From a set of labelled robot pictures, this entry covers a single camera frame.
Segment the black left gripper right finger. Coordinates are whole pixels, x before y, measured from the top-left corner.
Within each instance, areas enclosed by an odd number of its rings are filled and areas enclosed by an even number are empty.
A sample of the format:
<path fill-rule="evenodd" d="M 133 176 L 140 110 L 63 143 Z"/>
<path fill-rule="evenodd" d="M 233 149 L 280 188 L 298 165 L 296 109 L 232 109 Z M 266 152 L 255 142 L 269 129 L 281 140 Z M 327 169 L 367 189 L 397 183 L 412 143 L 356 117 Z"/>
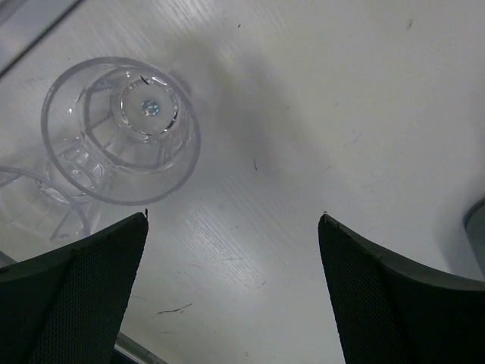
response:
<path fill-rule="evenodd" d="M 324 275 L 347 363 L 482 363 L 484 283 L 422 265 L 328 214 Z"/>

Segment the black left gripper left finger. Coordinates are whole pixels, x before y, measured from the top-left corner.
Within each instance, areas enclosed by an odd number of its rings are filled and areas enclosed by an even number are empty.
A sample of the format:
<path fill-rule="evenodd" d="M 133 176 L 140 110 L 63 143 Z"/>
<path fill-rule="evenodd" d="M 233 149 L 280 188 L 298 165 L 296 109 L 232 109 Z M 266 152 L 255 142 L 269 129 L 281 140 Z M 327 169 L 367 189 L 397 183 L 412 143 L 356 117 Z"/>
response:
<path fill-rule="evenodd" d="M 138 212 L 1 269 L 3 363 L 109 363 L 148 235 Z"/>

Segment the clear plastic cup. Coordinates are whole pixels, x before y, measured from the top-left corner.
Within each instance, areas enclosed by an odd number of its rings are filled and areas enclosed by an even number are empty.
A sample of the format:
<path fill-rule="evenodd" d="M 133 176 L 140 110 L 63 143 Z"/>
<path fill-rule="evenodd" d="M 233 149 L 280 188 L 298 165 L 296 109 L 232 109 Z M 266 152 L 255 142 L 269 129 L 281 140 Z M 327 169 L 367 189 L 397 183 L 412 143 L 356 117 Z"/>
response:
<path fill-rule="evenodd" d="M 141 61 L 100 57 L 67 69 L 41 110 L 47 175 L 78 198 L 148 205 L 192 176 L 200 127 L 183 87 Z"/>
<path fill-rule="evenodd" d="M 65 190 L 42 175 L 1 167 L 1 229 L 50 243 L 88 237 L 86 210 Z"/>

